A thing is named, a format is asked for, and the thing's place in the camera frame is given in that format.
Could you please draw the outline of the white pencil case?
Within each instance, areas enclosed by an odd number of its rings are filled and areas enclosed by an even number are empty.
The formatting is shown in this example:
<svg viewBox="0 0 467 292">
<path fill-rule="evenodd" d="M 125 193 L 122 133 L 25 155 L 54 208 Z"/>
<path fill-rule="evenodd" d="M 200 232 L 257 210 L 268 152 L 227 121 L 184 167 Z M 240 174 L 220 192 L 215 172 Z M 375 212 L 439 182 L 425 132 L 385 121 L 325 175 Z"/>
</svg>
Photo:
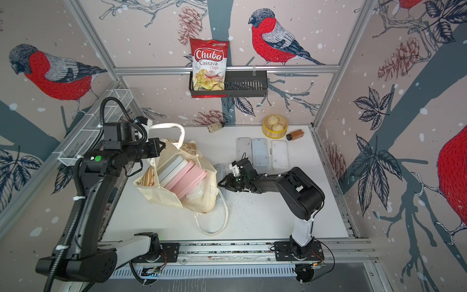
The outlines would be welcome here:
<svg viewBox="0 0 467 292">
<path fill-rule="evenodd" d="M 239 137 L 236 142 L 237 161 L 248 159 L 252 162 L 252 139 L 250 137 Z"/>
<path fill-rule="evenodd" d="M 271 144 L 272 168 L 274 170 L 288 170 L 288 147 L 286 141 L 275 140 Z"/>
</svg>

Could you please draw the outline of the cream canvas tote bag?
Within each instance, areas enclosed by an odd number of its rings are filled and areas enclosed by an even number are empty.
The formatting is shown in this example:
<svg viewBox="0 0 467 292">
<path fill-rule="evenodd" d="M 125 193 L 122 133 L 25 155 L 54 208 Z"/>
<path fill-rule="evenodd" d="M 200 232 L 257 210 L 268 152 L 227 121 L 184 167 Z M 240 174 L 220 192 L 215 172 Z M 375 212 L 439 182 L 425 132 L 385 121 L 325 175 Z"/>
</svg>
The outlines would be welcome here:
<svg viewBox="0 0 467 292">
<path fill-rule="evenodd" d="M 195 223 L 206 236 L 217 236 L 227 227 L 229 209 L 224 195 L 218 188 L 217 171 L 198 150 L 195 141 L 185 141 L 186 131 L 175 123 L 146 126 L 146 130 L 177 128 L 177 140 L 163 139 L 165 148 L 157 158 L 147 158 L 148 169 L 133 181 L 133 186 L 149 203 L 171 208 L 189 209 L 195 213 Z M 198 216 L 214 210 L 217 199 L 222 200 L 225 216 L 221 228 L 206 231 L 201 227 Z"/>
</svg>

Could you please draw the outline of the light blue pencil case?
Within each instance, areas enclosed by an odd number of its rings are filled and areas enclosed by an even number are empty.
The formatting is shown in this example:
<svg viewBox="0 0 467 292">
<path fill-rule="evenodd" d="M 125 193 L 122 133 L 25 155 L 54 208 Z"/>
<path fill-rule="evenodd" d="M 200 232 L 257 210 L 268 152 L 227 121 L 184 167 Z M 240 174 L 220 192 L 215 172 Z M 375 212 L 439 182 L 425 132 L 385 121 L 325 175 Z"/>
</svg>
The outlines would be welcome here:
<svg viewBox="0 0 467 292">
<path fill-rule="evenodd" d="M 264 138 L 255 138 L 252 140 L 252 161 L 254 167 L 269 167 L 269 152 L 267 141 Z"/>
</svg>

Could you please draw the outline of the grey pencil case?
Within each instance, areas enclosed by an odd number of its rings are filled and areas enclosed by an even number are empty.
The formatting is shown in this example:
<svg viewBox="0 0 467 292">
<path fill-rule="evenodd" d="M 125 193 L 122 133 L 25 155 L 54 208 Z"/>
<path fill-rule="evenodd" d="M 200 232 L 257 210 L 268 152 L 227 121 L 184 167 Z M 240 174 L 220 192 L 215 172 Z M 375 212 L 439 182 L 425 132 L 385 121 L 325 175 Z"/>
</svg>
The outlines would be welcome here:
<svg viewBox="0 0 467 292">
<path fill-rule="evenodd" d="M 216 183 L 220 183 L 227 175 L 225 166 L 223 164 L 217 164 L 214 166 L 216 170 Z M 222 187 L 218 187 L 220 190 L 222 197 L 225 199 L 226 198 L 226 190 Z"/>
</svg>

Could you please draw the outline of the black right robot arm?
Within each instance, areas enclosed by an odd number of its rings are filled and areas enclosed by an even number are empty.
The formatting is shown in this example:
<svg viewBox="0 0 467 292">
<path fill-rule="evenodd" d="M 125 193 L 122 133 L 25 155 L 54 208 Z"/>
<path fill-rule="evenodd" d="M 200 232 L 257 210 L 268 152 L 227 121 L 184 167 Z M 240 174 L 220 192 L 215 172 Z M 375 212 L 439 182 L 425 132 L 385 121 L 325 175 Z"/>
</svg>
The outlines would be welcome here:
<svg viewBox="0 0 467 292">
<path fill-rule="evenodd" d="M 232 162 L 229 168 L 231 173 L 218 187 L 231 192 L 277 192 L 295 216 L 289 240 L 274 242 L 271 247 L 278 262 L 324 261 L 322 245 L 313 236 L 313 226 L 315 216 L 325 205 L 325 194 L 302 169 L 293 167 L 275 175 L 258 173 L 247 158 Z"/>
</svg>

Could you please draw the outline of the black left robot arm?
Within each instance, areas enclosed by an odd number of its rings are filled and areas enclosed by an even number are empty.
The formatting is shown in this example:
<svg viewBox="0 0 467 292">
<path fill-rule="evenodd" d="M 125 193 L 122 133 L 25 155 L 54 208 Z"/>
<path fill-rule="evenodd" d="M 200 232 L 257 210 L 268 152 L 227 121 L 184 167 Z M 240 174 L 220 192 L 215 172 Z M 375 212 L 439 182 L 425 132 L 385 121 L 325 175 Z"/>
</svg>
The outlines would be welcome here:
<svg viewBox="0 0 467 292">
<path fill-rule="evenodd" d="M 128 113 L 115 97 L 100 105 L 101 129 L 90 149 L 75 163 L 73 180 L 77 191 L 66 227 L 51 256 L 39 259 L 35 271 L 47 277 L 44 290 L 51 291 L 55 280 L 102 283 L 119 266 L 117 249 L 99 249 L 99 230 L 111 192 L 120 174 L 130 163 L 157 158 L 165 142 L 149 138 L 139 119 L 106 122 L 105 107 L 115 102 L 124 116 Z"/>
</svg>

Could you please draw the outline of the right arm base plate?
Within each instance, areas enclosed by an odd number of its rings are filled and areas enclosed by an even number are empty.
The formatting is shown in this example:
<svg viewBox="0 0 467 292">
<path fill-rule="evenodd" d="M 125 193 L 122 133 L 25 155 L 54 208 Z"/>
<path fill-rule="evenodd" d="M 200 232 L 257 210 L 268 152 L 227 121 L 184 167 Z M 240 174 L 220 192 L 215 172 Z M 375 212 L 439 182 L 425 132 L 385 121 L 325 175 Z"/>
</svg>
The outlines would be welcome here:
<svg viewBox="0 0 467 292">
<path fill-rule="evenodd" d="M 307 245 L 300 246 L 293 239 L 286 242 L 274 242 L 270 248 L 278 262 L 318 261 L 324 260 L 322 245 L 312 239 Z"/>
</svg>

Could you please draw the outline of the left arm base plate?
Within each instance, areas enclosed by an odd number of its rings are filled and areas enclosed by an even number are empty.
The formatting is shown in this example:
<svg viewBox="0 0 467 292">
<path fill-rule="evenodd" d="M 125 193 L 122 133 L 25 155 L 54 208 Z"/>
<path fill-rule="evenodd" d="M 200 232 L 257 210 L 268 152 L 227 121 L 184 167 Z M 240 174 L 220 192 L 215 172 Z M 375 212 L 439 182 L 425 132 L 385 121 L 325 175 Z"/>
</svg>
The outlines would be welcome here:
<svg viewBox="0 0 467 292">
<path fill-rule="evenodd" d="M 133 264 L 172 264 L 178 261 L 180 251 L 179 243 L 162 242 L 157 251 L 149 251 L 134 258 Z"/>
</svg>

